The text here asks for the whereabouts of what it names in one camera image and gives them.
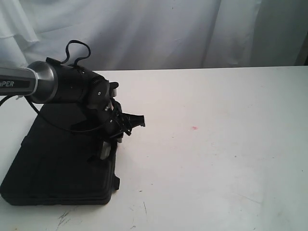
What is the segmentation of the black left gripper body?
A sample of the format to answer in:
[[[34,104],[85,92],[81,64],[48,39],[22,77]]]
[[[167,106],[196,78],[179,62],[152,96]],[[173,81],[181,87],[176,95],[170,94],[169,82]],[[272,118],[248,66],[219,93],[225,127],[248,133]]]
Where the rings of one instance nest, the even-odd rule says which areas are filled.
[[[72,125],[73,133],[122,141],[125,117],[120,103],[115,100],[117,87],[117,82],[109,82],[105,78],[83,79],[74,83],[72,99],[86,119]]]

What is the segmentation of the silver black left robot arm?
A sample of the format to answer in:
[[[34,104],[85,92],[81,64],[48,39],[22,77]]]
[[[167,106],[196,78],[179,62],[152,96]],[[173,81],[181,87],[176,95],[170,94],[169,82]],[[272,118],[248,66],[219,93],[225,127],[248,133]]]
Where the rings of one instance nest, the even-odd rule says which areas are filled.
[[[13,96],[35,104],[76,103],[86,120],[68,129],[73,134],[94,135],[103,142],[121,142],[124,134],[144,127],[142,115],[123,113],[115,100],[119,84],[77,64],[66,66],[52,58],[35,61],[28,67],[1,67],[1,103]]]

